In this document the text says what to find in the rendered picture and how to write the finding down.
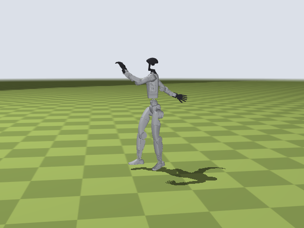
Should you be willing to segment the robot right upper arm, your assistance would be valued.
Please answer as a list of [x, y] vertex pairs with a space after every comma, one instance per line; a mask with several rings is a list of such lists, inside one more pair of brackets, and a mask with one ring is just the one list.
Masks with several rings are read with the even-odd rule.
[[164, 90], [165, 90], [165, 86], [164, 86], [164, 84], [159, 80], [159, 90], [161, 91], [161, 92], [163, 92]]

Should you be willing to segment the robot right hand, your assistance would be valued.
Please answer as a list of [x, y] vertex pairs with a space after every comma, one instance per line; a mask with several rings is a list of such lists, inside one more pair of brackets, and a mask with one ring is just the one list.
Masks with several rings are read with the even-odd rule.
[[[187, 100], [187, 99], [185, 99], [185, 98], [187, 98], [187, 97], [184, 97], [184, 96], [187, 96], [187, 95], [182, 95], [182, 94], [177, 94], [176, 93], [176, 97], [175, 98], [177, 98], [181, 103], [182, 103], [182, 101], [184, 101], [185, 102], [185, 100]], [[172, 97], [174, 97], [174, 96], [172, 96]], [[183, 100], [184, 99], [184, 100]], [[181, 101], [182, 100], [182, 101]]]

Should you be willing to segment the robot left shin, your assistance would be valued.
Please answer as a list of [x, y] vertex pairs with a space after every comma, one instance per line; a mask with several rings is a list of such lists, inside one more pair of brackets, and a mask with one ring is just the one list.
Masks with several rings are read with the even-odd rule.
[[154, 145], [154, 150], [155, 154], [158, 160], [158, 163], [162, 163], [162, 149], [163, 149], [163, 144], [162, 144], [162, 138], [159, 137], [157, 143], [155, 140], [153, 140], [153, 145]]

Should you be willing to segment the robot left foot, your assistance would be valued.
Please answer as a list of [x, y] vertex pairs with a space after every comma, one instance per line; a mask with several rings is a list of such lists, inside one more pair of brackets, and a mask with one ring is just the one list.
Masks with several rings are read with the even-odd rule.
[[164, 161], [162, 161], [161, 164], [160, 164], [160, 163], [157, 163], [157, 164], [152, 168], [152, 170], [153, 170], [153, 171], [156, 171], [156, 170], [160, 169], [160, 168], [163, 167], [163, 166], [165, 166]]

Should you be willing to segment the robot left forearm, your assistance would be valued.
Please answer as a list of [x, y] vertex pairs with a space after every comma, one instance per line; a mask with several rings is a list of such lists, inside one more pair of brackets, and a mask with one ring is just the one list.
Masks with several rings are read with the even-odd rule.
[[125, 73], [123, 73], [128, 79], [130, 79], [132, 82], [135, 81], [135, 82], [138, 82], [140, 83], [141, 82], [141, 79], [136, 77], [136, 76], [133, 76], [131, 73], [128, 72], [128, 70], [125, 69]]

